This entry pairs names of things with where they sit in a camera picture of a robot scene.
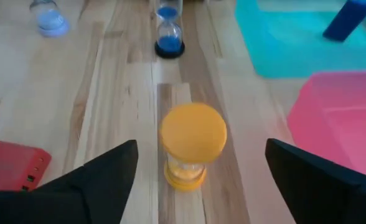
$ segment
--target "red object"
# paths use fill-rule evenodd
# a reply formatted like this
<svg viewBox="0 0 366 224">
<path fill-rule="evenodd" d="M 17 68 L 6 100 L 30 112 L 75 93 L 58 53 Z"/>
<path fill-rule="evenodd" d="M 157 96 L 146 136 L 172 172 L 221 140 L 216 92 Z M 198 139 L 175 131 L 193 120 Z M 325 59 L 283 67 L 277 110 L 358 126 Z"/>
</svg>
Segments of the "red object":
<svg viewBox="0 0 366 224">
<path fill-rule="evenodd" d="M 33 190 L 51 156 L 43 149 L 0 141 L 0 190 Z"/>
</svg>

